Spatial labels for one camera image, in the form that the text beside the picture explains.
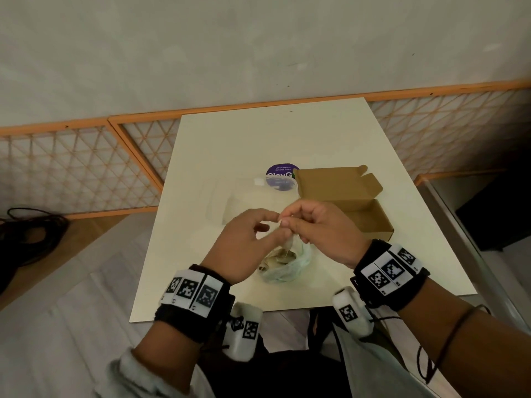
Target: lattice panel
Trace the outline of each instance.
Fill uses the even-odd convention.
[[[31,206],[68,214],[158,201],[105,127],[0,137],[0,212]]]
[[[531,90],[370,102],[411,177],[506,167],[531,141]]]
[[[162,180],[168,173],[179,122],[175,119],[123,124]]]

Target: round purple label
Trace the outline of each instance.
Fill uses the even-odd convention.
[[[285,177],[295,178],[293,175],[293,169],[298,169],[298,167],[291,163],[281,163],[271,166],[266,172],[266,175],[278,177],[275,177],[274,179],[268,178],[267,184],[281,191],[291,190],[293,183],[291,180],[285,179]]]

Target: wristband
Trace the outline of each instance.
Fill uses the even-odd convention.
[[[192,265],[177,271],[161,299],[155,321],[164,321],[202,343],[227,320],[234,296],[230,284],[211,269]]]
[[[350,278],[369,308],[402,310],[420,291],[429,271],[400,245],[373,240]]]

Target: person's left arm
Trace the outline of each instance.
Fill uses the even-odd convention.
[[[273,248],[291,237],[289,229],[279,228],[256,239],[256,232],[269,230],[269,226],[261,222],[276,222],[278,215],[257,209],[235,217],[225,226],[201,266],[215,271],[231,285],[244,281]],[[200,347],[200,343],[167,323],[155,321],[132,354],[150,372],[188,394]]]

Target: sleeve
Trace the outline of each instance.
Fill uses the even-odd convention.
[[[100,398],[148,398],[194,397],[191,392],[184,395],[160,377],[136,361],[129,348],[117,360],[111,361],[105,370],[103,380],[94,390],[94,396]]]

